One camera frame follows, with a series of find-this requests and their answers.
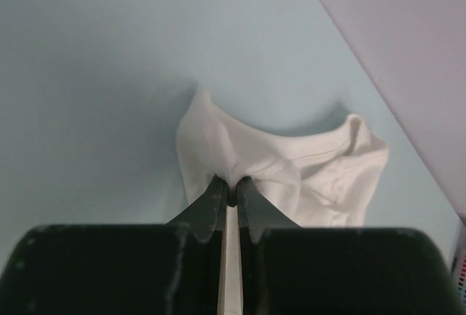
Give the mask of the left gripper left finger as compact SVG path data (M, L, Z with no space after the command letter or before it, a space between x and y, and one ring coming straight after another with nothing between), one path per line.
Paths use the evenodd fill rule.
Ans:
M214 176L201 196L167 225L188 228L198 241L210 241L216 233L223 236L228 193L226 182Z

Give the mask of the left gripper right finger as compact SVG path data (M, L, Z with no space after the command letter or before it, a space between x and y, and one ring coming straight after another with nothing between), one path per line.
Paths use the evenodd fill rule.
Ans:
M299 229L298 224L259 192L252 178L242 178L235 190L241 242L259 242L273 230Z

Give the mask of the white robot print t-shirt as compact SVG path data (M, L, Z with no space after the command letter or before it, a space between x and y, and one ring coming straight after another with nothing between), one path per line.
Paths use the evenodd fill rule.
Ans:
M187 202L214 176L229 193L223 236L214 234L214 314L366 312L374 266L356 239L381 173L387 145L364 119L346 116L331 131L285 137L254 129L197 92L176 136ZM299 225L241 242L236 186L250 177L259 192Z

